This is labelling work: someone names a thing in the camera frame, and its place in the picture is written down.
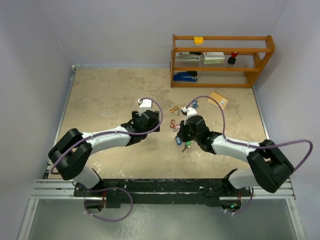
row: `floor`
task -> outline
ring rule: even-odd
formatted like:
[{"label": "floor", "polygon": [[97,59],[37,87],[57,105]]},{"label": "floor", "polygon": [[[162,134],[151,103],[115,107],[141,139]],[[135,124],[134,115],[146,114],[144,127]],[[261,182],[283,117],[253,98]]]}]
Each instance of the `floor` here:
[{"label": "floor", "polygon": [[[215,76],[203,77],[205,82],[208,78],[214,80]],[[138,98],[151,97],[164,111],[161,131],[149,134],[138,144],[95,153],[87,166],[94,168],[102,178],[223,178],[232,169],[249,165],[228,156],[206,153],[194,142],[182,153],[183,145],[178,146],[173,141],[176,133],[169,127],[171,119],[176,122],[183,119],[181,115],[170,113],[172,107],[185,106],[193,98],[212,91],[229,98],[224,109],[227,136],[250,142],[266,138],[252,89],[170,88],[168,68],[78,69],[59,138],[71,128],[98,132],[126,123],[131,111],[138,110]],[[221,132],[219,109],[204,98],[198,105],[197,112],[210,130]]]}]

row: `aluminum frame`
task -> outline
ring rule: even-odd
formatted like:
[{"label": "aluminum frame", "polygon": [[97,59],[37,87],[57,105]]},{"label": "aluminum frame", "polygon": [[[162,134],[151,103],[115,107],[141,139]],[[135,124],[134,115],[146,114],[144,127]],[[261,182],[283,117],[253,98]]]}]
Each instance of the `aluminum frame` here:
[{"label": "aluminum frame", "polygon": [[[74,84],[75,76],[77,73],[77,70],[81,68],[80,65],[75,65],[73,67],[73,74],[71,76],[71,84],[68,91],[67,100],[65,102],[63,112],[61,115],[61,119],[57,128],[57,132],[54,138],[53,145],[55,145],[58,141],[60,129],[63,123],[63,119],[65,116],[65,112],[67,109],[70,93],[72,90],[72,86]],[[259,104],[259,100],[257,98],[257,93],[255,91],[255,88],[252,88],[254,99],[259,111],[260,119],[262,122],[263,130],[266,135],[266,138],[269,139],[269,134],[267,131],[266,123],[262,114],[262,110]],[[50,170],[52,164],[50,161],[48,161],[48,166],[46,169],[46,173]],[[34,184],[32,186],[32,191],[30,194],[29,203],[27,206],[27,211],[24,217],[24,221],[20,230],[19,238],[18,240],[28,240],[30,230],[33,224],[34,216],[36,214],[37,206],[39,203],[39,200],[43,199],[51,199],[51,200],[83,200],[84,197],[74,197],[74,186],[72,185],[72,181],[64,181],[62,179],[36,179],[34,181]],[[262,189],[261,187],[255,187],[254,188],[254,199],[286,199],[286,203],[288,206],[288,211],[291,217],[291,221],[293,224],[293,228],[296,234],[296,237],[298,240],[305,240],[305,232],[299,217],[299,212],[296,207],[295,203],[295,195],[292,187],[292,183],[290,179],[287,179],[287,181],[279,188],[279,190],[276,193],[269,193]],[[98,197],[86,197],[86,200],[97,200]],[[220,200],[234,200],[235,197],[220,197]]]}]

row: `notepad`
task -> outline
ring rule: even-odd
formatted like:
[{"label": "notepad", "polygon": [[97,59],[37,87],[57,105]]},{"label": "notepad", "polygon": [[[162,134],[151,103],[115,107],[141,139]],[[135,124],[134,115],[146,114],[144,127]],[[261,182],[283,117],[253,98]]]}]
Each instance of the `notepad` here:
[{"label": "notepad", "polygon": [[[226,105],[229,102],[229,99],[223,95],[221,95],[220,93],[217,93],[216,91],[213,91],[210,94],[210,97],[212,97],[213,99],[215,99],[221,106],[222,109],[225,109]],[[217,104],[212,101],[210,98],[207,99],[207,101],[215,106],[217,106]]]}]

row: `white wall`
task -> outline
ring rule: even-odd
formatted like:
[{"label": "white wall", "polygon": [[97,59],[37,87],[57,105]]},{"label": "white wall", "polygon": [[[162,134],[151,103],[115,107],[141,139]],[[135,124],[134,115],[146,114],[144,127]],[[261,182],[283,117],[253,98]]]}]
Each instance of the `white wall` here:
[{"label": "white wall", "polygon": [[[290,0],[272,37],[276,51],[255,85],[270,138],[277,143],[307,138],[314,150],[292,175],[308,239],[320,236],[320,1]],[[307,144],[284,147],[294,165]]]},{"label": "white wall", "polygon": [[71,79],[37,0],[0,1],[0,239],[20,232],[41,178]]},{"label": "white wall", "polygon": [[169,66],[172,34],[268,35],[288,0],[39,0],[72,64]]}]

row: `spiral notebook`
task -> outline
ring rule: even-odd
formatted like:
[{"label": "spiral notebook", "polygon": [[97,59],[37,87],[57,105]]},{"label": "spiral notebook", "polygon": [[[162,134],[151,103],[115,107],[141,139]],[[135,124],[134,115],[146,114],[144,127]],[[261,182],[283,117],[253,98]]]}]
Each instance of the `spiral notebook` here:
[{"label": "spiral notebook", "polygon": [[[211,94],[210,94],[210,97],[212,97],[213,99],[215,99],[221,106],[222,109],[225,109],[226,105],[228,104],[229,102],[229,98],[221,95],[220,93],[217,93],[216,91],[213,91]],[[212,101],[210,98],[207,99],[207,101],[215,106],[217,106],[217,104]]]}]

